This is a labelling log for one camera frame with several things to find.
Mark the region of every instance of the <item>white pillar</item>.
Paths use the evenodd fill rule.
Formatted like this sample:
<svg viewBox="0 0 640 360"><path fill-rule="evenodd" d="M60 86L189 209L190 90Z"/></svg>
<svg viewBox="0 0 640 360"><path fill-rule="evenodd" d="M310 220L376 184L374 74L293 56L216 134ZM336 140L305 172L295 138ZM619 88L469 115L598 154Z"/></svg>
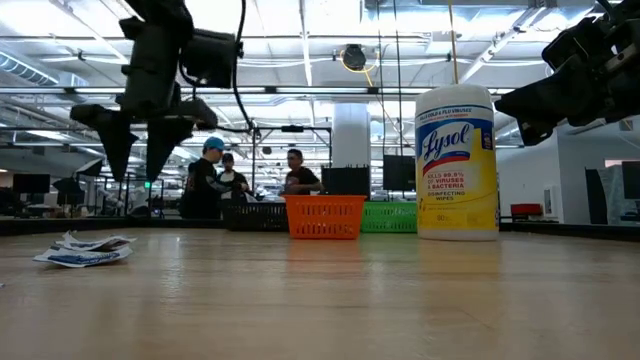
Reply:
<svg viewBox="0 0 640 360"><path fill-rule="evenodd" d="M333 167L371 164L370 121L367 104L335 104Z"/></svg>

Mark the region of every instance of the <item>lysol logo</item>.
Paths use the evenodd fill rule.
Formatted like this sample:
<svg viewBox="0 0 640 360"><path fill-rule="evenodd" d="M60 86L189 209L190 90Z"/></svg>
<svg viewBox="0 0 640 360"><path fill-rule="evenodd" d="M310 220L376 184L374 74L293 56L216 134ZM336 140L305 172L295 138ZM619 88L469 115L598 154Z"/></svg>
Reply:
<svg viewBox="0 0 640 360"><path fill-rule="evenodd" d="M425 164L422 175L438 165L469 160L471 130L471 124L467 122L454 122L433 130L422 143Z"/></svg>

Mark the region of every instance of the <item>blue cap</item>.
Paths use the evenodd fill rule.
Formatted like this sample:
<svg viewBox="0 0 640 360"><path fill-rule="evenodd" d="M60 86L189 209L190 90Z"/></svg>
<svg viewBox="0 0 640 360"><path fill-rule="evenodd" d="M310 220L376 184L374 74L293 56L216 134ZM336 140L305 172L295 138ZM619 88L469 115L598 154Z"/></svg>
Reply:
<svg viewBox="0 0 640 360"><path fill-rule="evenodd" d="M222 139L212 136L204 142L205 149L217 149L224 151L224 141Z"/></svg>

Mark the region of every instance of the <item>green basket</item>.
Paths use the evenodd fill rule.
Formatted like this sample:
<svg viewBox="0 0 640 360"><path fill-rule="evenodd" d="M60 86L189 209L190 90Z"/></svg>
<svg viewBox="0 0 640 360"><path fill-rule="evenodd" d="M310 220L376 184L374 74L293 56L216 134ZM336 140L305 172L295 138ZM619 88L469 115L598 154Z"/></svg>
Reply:
<svg viewBox="0 0 640 360"><path fill-rule="evenodd" d="M416 233L416 203L367 202L360 230L367 233Z"/></svg>

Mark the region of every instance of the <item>black basket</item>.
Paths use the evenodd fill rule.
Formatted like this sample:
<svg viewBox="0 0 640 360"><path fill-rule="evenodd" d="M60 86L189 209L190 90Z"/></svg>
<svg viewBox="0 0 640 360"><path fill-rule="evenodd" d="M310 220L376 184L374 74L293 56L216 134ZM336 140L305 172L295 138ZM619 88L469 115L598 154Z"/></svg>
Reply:
<svg viewBox="0 0 640 360"><path fill-rule="evenodd" d="M222 220L231 231L289 231L285 203L229 204Z"/></svg>

